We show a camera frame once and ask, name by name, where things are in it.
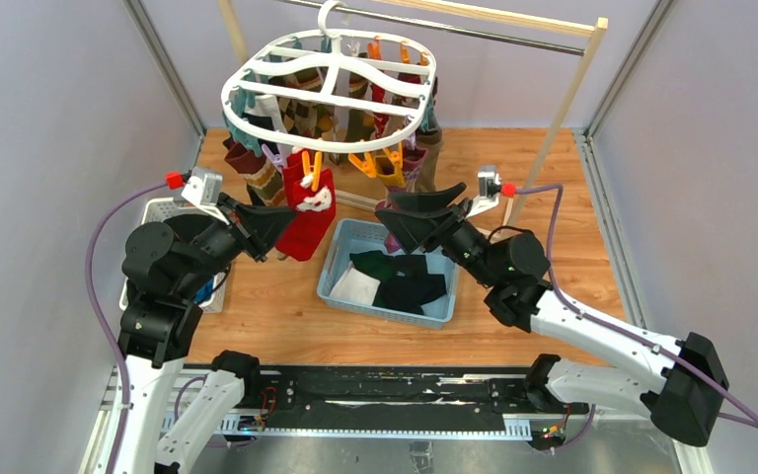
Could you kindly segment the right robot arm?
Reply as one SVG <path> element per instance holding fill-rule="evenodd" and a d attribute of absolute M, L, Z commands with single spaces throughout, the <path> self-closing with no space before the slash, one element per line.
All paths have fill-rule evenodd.
<path fill-rule="evenodd" d="M 376 217 L 408 253 L 441 251 L 487 290 L 485 304 L 503 326 L 553 338 L 601 359 L 586 365 L 540 355 L 524 381 L 535 410 L 585 403 L 650 420 L 684 444 L 709 442 L 729 383 L 714 343 L 628 324 L 568 296 L 556 284 L 550 241 L 513 228 L 496 240 L 472 222 L 480 198 L 462 187 L 401 194 Z"/>

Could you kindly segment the white oval clip hanger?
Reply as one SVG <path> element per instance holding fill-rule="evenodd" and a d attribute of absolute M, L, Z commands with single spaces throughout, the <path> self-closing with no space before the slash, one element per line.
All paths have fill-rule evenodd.
<path fill-rule="evenodd" d="M 433 98 L 437 61 L 423 44 L 399 35 L 360 31 L 347 28 L 330 28 L 328 17 L 334 6 L 345 6 L 342 1 L 326 1 L 319 7 L 318 28 L 283 36 L 266 44 L 231 75 L 222 86 L 220 101 L 222 114 L 235 130 L 261 140 L 330 153 L 363 153 L 379 150 L 414 137 L 426 117 L 429 100 Z M 400 45 L 414 51 L 423 59 L 414 63 L 399 59 L 390 61 L 360 57 L 356 52 L 342 50 L 346 40 L 379 40 Z M 325 75 L 320 92 L 271 85 L 269 80 L 304 69 L 318 68 Z M 339 76 L 357 75 L 388 94 L 404 98 L 398 105 L 357 99 L 336 92 Z M 357 110 L 365 113 L 398 117 L 403 126 L 387 136 L 359 142 L 324 141 L 281 133 L 254 126 L 242 117 L 245 106 L 254 103 L 258 95 L 273 95 L 330 105 L 337 109 Z"/>

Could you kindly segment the orange clothes peg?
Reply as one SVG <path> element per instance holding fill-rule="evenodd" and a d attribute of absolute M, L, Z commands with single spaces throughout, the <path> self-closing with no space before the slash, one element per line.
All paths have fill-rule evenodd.
<path fill-rule="evenodd" d="M 369 179 L 377 178 L 376 162 L 369 152 L 360 154 L 350 153 L 347 156 L 348 162 L 360 173 Z"/>
<path fill-rule="evenodd" d="M 320 177 L 323 165 L 323 152 L 303 149 L 300 154 L 304 178 L 301 186 L 316 192 L 320 187 Z"/>

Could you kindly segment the white plastic basket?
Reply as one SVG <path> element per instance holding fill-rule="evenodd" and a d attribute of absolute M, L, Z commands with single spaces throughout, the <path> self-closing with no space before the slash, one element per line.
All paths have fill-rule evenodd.
<path fill-rule="evenodd" d="M 202 251 L 202 232 L 216 219 L 170 197 L 149 200 L 141 225 L 125 242 L 119 307 L 130 311 L 152 303 L 179 303 L 183 309 L 220 312 L 230 265 Z M 212 300 L 196 304 L 195 294 L 215 277 Z"/>

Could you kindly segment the beige striped ribbed sock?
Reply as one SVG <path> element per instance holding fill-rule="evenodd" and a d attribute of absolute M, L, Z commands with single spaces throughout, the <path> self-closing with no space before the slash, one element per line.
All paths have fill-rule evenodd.
<path fill-rule="evenodd" d="M 231 137 L 222 144 L 226 150 L 224 161 L 244 180 L 253 205 L 287 204 L 281 173 L 264 155 L 257 156 Z"/>

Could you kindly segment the blue cloth in basket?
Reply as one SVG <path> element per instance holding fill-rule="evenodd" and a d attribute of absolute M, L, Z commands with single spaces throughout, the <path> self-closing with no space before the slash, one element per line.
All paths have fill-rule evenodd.
<path fill-rule="evenodd" d="M 193 301 L 198 305 L 207 305 L 213 298 L 213 293 L 217 285 L 217 278 L 211 279 L 195 294 Z"/>

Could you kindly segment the wooden clothes rack frame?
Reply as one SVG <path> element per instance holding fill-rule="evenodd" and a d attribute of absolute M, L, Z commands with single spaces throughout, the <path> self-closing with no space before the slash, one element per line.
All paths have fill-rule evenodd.
<path fill-rule="evenodd" d="M 319 7 L 321 4 L 322 3 L 319 2 L 308 1 L 305 5 L 306 7 L 313 8 L 319 12 Z M 539 16 L 526 15 L 517 12 L 510 12 L 451 1 L 404 1 L 401 5 L 404 8 L 413 8 L 423 11 L 442 13 L 457 17 L 485 21 L 488 23 L 509 25 L 517 28 L 521 28 L 521 26 L 529 26 L 531 22 L 536 23 L 537 19 L 539 18 Z M 248 59 L 250 59 L 253 54 L 250 54 L 247 51 L 247 46 L 240 29 L 238 17 L 233 9 L 233 4 L 230 1 L 221 1 L 218 4 L 218 8 L 223 18 L 225 28 L 234 49 L 235 55 L 240 60 L 242 65 Z M 562 128 L 562 125 L 570 111 L 573 100 L 576 97 L 576 94 L 584 80 L 584 77 L 593 62 L 597 50 L 599 49 L 605 37 L 605 34 L 608 30 L 608 21 L 606 18 L 600 17 L 596 20 L 595 24 L 591 26 L 595 26 L 597 31 L 590 41 L 586 41 L 585 39 L 585 55 L 578 57 L 579 62 L 576 66 L 574 75 L 569 83 L 565 96 L 558 107 L 554 119 L 547 129 L 541 148 L 539 149 L 530 172 L 527 175 L 523 188 L 517 190 L 515 197 L 512 198 L 510 205 L 504 214 L 504 223 L 516 222 L 520 209 L 524 203 L 524 197 L 529 193 L 531 187 L 535 184 L 535 181 L 541 172 L 545 160 L 553 145 L 554 139 L 559 130 Z"/>

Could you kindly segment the argyle brown hanging sock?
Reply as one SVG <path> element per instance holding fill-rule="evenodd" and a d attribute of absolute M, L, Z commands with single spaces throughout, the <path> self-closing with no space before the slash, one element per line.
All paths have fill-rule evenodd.
<path fill-rule="evenodd" d="M 304 69 L 285 76 L 276 76 L 269 80 L 271 85 L 320 92 L 325 73 L 318 68 Z M 294 98 L 279 97 L 278 106 L 283 124 L 288 133 L 332 140 L 335 137 L 337 119 L 335 110 L 330 105 L 303 101 Z"/>

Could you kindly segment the dark green sock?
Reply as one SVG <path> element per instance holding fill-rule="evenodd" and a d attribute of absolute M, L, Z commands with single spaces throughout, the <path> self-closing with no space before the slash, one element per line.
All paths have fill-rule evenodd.
<path fill-rule="evenodd" d="M 380 282 L 391 279 L 398 272 L 393 265 L 393 259 L 378 250 L 351 253 L 349 258 L 355 270 Z"/>

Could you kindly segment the white sock in basket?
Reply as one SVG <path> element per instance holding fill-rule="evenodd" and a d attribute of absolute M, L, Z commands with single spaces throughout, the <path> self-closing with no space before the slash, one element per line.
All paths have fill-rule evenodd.
<path fill-rule="evenodd" d="M 347 268 L 334 284 L 330 297 L 350 303 L 371 306 L 381 281 L 355 268 Z"/>

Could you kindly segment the metal rack rod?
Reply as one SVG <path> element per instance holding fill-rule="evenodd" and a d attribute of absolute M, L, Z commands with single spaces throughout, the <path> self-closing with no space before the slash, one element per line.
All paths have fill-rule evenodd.
<path fill-rule="evenodd" d="M 351 8 L 346 6 L 334 6 L 332 12 L 346 16 L 355 16 L 357 18 L 364 18 L 375 20 L 379 22 L 385 22 L 396 25 L 404 25 L 424 30 L 437 31 L 450 35 L 456 35 L 466 38 L 473 38 L 478 40 L 489 40 L 498 43 L 528 47 L 533 49 L 539 49 L 549 52 L 562 53 L 571 56 L 584 56 L 586 52 L 586 46 L 579 47 L 574 45 L 567 45 L 552 41 L 544 41 L 540 39 L 530 39 L 514 35 L 498 34 L 493 32 L 475 30 L 466 27 L 460 27 L 450 25 L 446 23 L 435 22 L 431 20 L 423 20 L 412 17 L 405 17 L 399 15 L 390 15 L 386 13 L 379 13 L 364 9 Z M 590 41 L 595 32 L 597 31 L 595 26 L 582 25 L 574 22 L 562 22 L 554 21 L 551 19 L 539 17 L 536 23 L 531 22 L 529 26 L 521 26 L 521 29 L 540 31 L 543 33 L 551 33 L 556 35 L 570 36 L 575 38 L 585 38 L 586 41 Z"/>

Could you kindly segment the black sock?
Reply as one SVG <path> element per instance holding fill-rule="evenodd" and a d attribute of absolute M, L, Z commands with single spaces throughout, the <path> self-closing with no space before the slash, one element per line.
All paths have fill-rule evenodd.
<path fill-rule="evenodd" d="M 424 305 L 447 295 L 445 276 L 429 271 L 425 255 L 390 257 L 398 272 L 391 279 L 381 282 L 374 306 L 423 315 Z"/>

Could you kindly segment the olive tan hanging sock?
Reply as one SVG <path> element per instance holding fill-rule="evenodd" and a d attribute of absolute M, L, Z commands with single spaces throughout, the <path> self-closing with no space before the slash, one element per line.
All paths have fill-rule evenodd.
<path fill-rule="evenodd" d="M 437 127 L 417 134 L 417 147 L 425 151 L 419 174 L 415 181 L 418 193 L 436 192 L 435 176 L 440 152 L 443 147 L 443 129 Z"/>

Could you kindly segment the lilac clothes peg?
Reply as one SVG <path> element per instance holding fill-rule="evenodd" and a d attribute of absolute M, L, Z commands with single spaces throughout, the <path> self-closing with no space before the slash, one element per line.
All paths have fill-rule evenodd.
<path fill-rule="evenodd" d="M 283 169 L 288 166 L 288 154 L 282 154 L 277 145 L 269 147 L 267 144 L 262 144 L 261 151 L 266 160 L 282 174 Z"/>

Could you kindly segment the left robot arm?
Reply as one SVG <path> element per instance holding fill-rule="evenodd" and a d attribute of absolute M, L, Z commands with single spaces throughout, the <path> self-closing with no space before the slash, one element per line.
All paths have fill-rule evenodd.
<path fill-rule="evenodd" d="M 196 295 L 242 254 L 262 262 L 297 213 L 221 194 L 218 216 L 200 210 L 147 221 L 124 244 L 126 307 L 114 346 L 117 425 L 103 445 L 105 473 L 187 473 L 227 413 L 259 405 L 261 363 L 225 350 L 166 434 L 161 432 L 176 380 L 204 314 Z"/>

